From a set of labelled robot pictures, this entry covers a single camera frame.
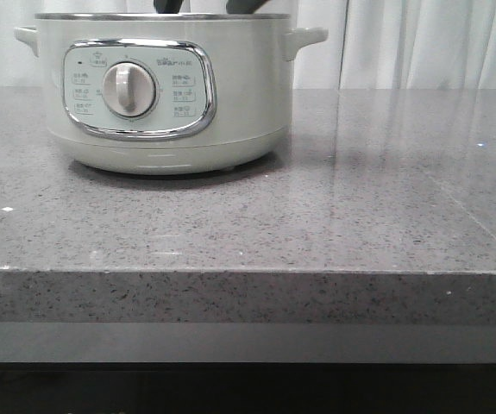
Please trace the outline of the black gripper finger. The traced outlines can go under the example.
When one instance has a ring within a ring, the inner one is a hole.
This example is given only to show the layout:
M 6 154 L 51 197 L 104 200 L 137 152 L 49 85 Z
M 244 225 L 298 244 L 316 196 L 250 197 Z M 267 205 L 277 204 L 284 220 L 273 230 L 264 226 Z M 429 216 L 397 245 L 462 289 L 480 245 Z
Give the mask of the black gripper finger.
M 178 14 L 183 2 L 183 0 L 153 0 L 153 6 L 158 14 Z
M 228 0 L 225 8 L 228 14 L 253 14 L 268 0 Z

